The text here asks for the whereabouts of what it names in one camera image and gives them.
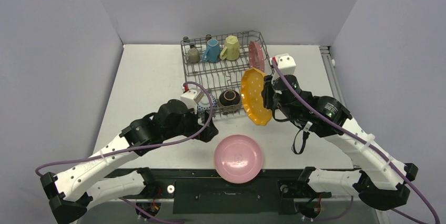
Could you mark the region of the yellow plate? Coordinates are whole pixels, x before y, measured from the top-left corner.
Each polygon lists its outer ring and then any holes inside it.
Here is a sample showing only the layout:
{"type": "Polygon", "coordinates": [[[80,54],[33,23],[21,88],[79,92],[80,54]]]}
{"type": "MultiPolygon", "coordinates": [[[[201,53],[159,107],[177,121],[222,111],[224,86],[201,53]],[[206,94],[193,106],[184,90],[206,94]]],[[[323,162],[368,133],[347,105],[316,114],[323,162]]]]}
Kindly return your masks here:
{"type": "Polygon", "coordinates": [[[262,91],[266,74],[256,68],[246,70],[241,79],[240,95],[248,118],[257,126],[265,126],[272,112],[263,105],[262,91]]]}

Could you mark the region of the orange patterned small bowl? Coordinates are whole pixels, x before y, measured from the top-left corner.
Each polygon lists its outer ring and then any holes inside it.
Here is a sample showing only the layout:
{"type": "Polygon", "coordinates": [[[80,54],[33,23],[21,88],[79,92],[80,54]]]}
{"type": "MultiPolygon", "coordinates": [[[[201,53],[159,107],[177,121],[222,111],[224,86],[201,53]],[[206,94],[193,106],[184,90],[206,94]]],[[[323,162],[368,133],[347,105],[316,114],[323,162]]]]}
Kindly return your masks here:
{"type": "Polygon", "coordinates": [[[197,106],[199,112],[210,111],[211,108],[217,108],[218,105],[216,98],[212,94],[210,97],[211,98],[208,99],[207,95],[203,94],[197,106]]]}

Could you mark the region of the dark brown glazed bowl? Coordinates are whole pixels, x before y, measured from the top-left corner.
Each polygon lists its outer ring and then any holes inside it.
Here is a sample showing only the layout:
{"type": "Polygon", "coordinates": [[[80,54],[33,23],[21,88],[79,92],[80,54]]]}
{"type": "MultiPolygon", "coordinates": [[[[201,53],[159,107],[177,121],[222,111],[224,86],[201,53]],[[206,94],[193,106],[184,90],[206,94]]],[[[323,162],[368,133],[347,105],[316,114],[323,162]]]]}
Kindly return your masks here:
{"type": "Polygon", "coordinates": [[[223,91],[218,98],[220,107],[239,108],[241,106],[241,95],[234,89],[223,91]]]}

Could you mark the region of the light pink bottom plate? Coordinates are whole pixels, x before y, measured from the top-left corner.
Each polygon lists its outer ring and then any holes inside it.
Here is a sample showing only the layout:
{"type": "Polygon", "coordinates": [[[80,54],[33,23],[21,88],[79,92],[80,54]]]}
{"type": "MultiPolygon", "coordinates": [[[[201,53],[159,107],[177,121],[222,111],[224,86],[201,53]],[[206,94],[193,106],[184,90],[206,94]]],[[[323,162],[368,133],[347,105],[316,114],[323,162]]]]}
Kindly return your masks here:
{"type": "Polygon", "coordinates": [[[217,145],[214,167],[218,175],[233,184],[253,180],[263,166],[263,153],[259,144],[245,135],[231,135],[217,145]]]}

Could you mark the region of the pink polka dot plate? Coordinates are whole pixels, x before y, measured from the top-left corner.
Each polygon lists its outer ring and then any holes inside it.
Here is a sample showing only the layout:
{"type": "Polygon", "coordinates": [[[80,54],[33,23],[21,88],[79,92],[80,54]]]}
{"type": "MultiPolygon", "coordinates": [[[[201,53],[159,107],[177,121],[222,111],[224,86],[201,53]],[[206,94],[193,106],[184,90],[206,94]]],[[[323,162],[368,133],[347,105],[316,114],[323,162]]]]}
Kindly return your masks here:
{"type": "Polygon", "coordinates": [[[250,68],[256,68],[262,72],[265,71],[265,60],[260,44],[251,41],[248,45],[248,57],[250,68]]]}

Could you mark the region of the yellow green mug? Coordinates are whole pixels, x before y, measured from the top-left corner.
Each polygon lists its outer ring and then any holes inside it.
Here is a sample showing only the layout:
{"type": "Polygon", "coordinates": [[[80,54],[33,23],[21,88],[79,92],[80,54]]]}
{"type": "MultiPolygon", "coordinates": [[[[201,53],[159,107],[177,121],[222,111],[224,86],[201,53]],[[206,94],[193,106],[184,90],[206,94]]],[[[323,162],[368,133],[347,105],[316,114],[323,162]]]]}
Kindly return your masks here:
{"type": "Polygon", "coordinates": [[[221,60],[234,61],[240,57],[240,44],[236,36],[230,35],[225,38],[224,47],[220,52],[219,58],[221,60]]]}

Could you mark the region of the grey wire dish rack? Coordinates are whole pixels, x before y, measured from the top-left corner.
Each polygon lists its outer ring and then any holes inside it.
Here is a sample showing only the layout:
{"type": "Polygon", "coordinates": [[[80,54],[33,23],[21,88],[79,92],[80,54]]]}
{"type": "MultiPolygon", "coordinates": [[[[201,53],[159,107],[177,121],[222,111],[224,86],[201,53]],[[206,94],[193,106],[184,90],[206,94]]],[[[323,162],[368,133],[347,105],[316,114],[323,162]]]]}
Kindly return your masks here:
{"type": "Polygon", "coordinates": [[[263,72],[267,75],[273,73],[269,66],[269,54],[267,45],[261,32],[249,30],[244,32],[236,32],[222,35],[207,34],[204,37],[189,38],[184,36],[180,42],[181,53],[183,59],[183,69],[186,81],[194,81],[203,85],[216,99],[227,90],[235,90],[240,93],[241,79],[244,72],[251,68],[249,62],[249,44],[256,42],[259,45],[260,52],[258,55],[264,63],[263,72]],[[218,41],[220,48],[224,47],[226,37],[234,35],[240,42],[240,57],[237,60],[219,60],[218,62],[199,62],[192,63],[188,58],[190,49],[197,49],[202,55],[210,39],[218,41]]]}

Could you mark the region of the blue handled white mug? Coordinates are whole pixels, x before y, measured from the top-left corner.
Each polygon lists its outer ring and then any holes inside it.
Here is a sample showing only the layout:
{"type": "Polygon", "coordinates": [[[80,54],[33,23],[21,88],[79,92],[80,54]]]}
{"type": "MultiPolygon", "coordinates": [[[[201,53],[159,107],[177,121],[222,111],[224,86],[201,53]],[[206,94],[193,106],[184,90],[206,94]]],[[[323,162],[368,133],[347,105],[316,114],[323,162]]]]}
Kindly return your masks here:
{"type": "Polygon", "coordinates": [[[201,60],[203,62],[216,63],[218,62],[220,56],[220,44],[219,41],[212,38],[206,44],[206,50],[203,52],[201,60]]]}

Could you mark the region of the small grey cup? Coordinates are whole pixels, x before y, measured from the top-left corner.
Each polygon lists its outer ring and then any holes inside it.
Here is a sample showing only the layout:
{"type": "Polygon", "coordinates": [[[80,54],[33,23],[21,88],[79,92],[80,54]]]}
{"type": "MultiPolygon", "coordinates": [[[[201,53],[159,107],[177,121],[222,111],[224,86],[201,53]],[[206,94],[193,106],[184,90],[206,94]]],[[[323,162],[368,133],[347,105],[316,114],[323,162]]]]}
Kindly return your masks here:
{"type": "Polygon", "coordinates": [[[197,48],[190,48],[186,54],[186,62],[187,63],[198,63],[201,60],[200,50],[197,48]]]}

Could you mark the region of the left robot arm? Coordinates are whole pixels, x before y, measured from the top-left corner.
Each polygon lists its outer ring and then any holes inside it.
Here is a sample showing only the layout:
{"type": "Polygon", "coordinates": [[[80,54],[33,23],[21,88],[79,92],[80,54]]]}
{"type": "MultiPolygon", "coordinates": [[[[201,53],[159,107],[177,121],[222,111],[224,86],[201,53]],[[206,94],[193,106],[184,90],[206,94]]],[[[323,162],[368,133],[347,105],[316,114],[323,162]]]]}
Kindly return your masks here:
{"type": "Polygon", "coordinates": [[[170,139],[211,141],[218,129],[212,121],[214,107],[202,113],[193,99],[171,99],[157,112],[136,119],[103,148],[85,159],[69,161],[73,167],[40,175],[51,212],[57,223],[73,223],[90,208],[129,195],[152,197],[157,183],[150,169],[138,168],[128,175],[107,179],[120,166],[156,148],[169,146],[170,139]]]}

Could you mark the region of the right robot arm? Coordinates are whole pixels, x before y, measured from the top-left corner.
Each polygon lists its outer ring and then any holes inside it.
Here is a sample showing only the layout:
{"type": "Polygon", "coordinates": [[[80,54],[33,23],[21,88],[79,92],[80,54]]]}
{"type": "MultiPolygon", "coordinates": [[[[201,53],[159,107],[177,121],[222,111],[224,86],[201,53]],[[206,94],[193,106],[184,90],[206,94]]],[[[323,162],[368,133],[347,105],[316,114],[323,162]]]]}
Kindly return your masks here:
{"type": "Polygon", "coordinates": [[[358,169],[340,171],[307,167],[297,181],[303,196],[317,193],[359,197],[366,205],[386,211],[407,203],[408,182],[418,168],[393,159],[365,133],[351,112],[330,96],[315,96],[301,90],[293,75],[264,77],[263,106],[281,111],[283,120],[296,126],[304,139],[311,133],[338,147],[358,169]]]}

